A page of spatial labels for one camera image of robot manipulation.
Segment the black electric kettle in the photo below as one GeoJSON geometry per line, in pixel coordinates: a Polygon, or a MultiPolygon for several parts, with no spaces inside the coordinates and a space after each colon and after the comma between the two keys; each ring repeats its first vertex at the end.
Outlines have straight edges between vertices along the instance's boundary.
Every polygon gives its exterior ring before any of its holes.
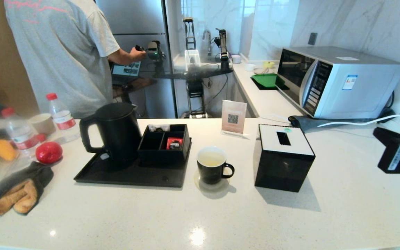
{"type": "Polygon", "coordinates": [[[79,122],[82,144],[87,152],[107,153],[116,163],[135,160],[141,141],[135,110],[137,106],[126,102],[111,103],[100,107],[94,114],[79,122]],[[89,127],[96,125],[103,146],[91,146],[89,127]]]}

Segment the silver microwave oven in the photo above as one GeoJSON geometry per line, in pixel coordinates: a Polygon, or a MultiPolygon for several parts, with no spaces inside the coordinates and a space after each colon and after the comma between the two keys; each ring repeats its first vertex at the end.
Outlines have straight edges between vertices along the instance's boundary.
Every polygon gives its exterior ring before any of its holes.
{"type": "Polygon", "coordinates": [[[377,118],[400,81],[400,62],[349,49],[283,48],[280,92],[314,119],[377,118]]]}

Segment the black tissue box white lid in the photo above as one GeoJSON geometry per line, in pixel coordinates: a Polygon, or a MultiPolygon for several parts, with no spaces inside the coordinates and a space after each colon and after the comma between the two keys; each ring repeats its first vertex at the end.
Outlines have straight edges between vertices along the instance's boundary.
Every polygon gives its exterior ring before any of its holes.
{"type": "Polygon", "coordinates": [[[253,154],[256,187],[299,192],[316,155],[301,128],[259,124],[253,154]]]}

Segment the black flat tray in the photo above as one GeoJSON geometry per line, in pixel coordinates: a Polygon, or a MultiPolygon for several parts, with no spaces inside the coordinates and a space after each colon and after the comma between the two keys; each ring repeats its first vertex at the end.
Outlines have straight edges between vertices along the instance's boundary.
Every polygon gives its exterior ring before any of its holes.
{"type": "Polygon", "coordinates": [[[289,90],[289,87],[285,84],[283,87],[273,87],[273,88],[267,88],[267,87],[262,87],[261,85],[257,84],[251,77],[250,79],[253,81],[253,83],[256,85],[256,87],[259,90],[289,90]]]}

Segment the green cutting board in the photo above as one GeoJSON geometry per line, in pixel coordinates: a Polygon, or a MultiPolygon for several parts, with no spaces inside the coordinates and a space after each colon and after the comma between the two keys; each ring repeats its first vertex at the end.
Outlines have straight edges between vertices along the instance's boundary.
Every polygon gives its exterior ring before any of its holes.
{"type": "Polygon", "coordinates": [[[276,73],[254,74],[251,78],[264,88],[283,87],[285,82],[276,73]]]}

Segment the beige coaster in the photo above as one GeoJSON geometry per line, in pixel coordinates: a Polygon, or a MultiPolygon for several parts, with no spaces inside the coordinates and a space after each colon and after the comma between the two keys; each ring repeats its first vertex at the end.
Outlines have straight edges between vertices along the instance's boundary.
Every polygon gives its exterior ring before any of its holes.
{"type": "Polygon", "coordinates": [[[224,191],[229,186],[229,180],[221,179],[216,184],[207,184],[201,180],[200,173],[198,170],[195,170],[193,175],[193,181],[195,186],[201,191],[206,193],[215,193],[224,191]]]}

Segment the black mug white inside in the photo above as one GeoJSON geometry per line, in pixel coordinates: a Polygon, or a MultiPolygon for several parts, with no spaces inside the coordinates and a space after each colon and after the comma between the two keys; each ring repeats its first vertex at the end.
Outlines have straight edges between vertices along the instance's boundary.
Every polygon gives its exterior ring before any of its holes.
{"type": "Polygon", "coordinates": [[[205,184],[214,185],[235,174],[234,166],[227,163],[227,156],[219,147],[209,146],[201,149],[196,160],[200,180],[205,184]]]}

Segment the chrome faucet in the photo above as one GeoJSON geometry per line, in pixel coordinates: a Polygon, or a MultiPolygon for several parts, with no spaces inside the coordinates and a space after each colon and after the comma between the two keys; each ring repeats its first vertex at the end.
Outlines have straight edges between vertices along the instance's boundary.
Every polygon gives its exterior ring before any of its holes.
{"type": "Polygon", "coordinates": [[[209,30],[204,30],[202,39],[207,41],[207,56],[212,56],[212,46],[211,46],[211,32],[209,30]]]}

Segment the red sachet packet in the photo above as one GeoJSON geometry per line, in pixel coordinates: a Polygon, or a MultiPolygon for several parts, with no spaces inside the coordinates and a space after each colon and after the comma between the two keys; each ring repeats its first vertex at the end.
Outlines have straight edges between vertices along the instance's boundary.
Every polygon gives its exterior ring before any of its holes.
{"type": "Polygon", "coordinates": [[[182,146],[183,146],[183,138],[168,137],[166,144],[167,150],[179,150],[182,149],[182,146]]]}

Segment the black ladder rack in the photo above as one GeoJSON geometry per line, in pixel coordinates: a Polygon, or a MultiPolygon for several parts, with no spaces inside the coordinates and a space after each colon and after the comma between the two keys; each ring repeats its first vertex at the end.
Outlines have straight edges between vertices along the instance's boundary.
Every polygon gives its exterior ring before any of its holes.
{"type": "Polygon", "coordinates": [[[196,38],[194,29],[194,20],[192,17],[184,17],[183,24],[185,27],[185,45],[186,50],[195,50],[196,48],[196,38]]]}

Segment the open laptop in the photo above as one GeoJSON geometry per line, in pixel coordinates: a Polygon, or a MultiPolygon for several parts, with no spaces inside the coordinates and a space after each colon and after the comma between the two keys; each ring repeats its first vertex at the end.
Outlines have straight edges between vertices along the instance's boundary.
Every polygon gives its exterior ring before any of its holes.
{"type": "Polygon", "coordinates": [[[113,64],[111,67],[112,84],[121,86],[138,79],[140,67],[140,61],[133,62],[129,65],[113,64]]]}

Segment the grey refrigerator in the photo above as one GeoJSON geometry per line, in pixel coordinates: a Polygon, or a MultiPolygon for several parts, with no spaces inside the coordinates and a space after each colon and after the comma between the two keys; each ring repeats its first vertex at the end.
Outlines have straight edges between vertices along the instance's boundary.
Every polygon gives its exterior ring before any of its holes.
{"type": "MultiPolygon", "coordinates": [[[[173,73],[165,0],[95,0],[104,13],[118,45],[129,51],[136,45],[148,48],[150,41],[160,41],[166,58],[165,73],[173,73]]],[[[141,61],[139,77],[154,78],[154,63],[141,61]]],[[[154,78],[156,84],[129,94],[132,104],[138,106],[139,118],[175,118],[176,101],[174,82],[154,78]]]]}

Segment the water bottle red cap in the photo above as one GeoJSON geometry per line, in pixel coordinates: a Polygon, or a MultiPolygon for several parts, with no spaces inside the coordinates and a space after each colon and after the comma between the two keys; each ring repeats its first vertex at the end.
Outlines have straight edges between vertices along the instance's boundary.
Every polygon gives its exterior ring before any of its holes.
{"type": "Polygon", "coordinates": [[[64,142],[70,142],[80,137],[77,124],[70,110],[58,99],[56,93],[51,92],[46,95],[49,101],[49,111],[51,118],[60,132],[64,142]]]}
{"type": "Polygon", "coordinates": [[[5,129],[17,149],[24,155],[33,157],[39,146],[38,134],[27,120],[16,114],[13,108],[1,111],[5,119],[5,129]]]}

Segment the red toy tomato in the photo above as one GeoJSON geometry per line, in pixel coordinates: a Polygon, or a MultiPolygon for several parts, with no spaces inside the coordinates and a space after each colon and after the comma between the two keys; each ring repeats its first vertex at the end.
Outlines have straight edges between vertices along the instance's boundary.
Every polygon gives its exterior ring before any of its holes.
{"type": "Polygon", "coordinates": [[[40,163],[48,165],[58,162],[62,158],[62,151],[63,149],[60,144],[48,141],[37,147],[35,156],[40,163]]]}

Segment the orange fruit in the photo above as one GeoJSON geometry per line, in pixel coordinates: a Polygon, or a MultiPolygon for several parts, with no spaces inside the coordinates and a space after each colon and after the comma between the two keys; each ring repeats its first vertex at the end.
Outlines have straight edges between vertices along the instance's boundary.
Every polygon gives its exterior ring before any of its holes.
{"type": "Polygon", "coordinates": [[[17,157],[16,150],[7,140],[0,139],[0,157],[6,161],[12,161],[17,157]]]}

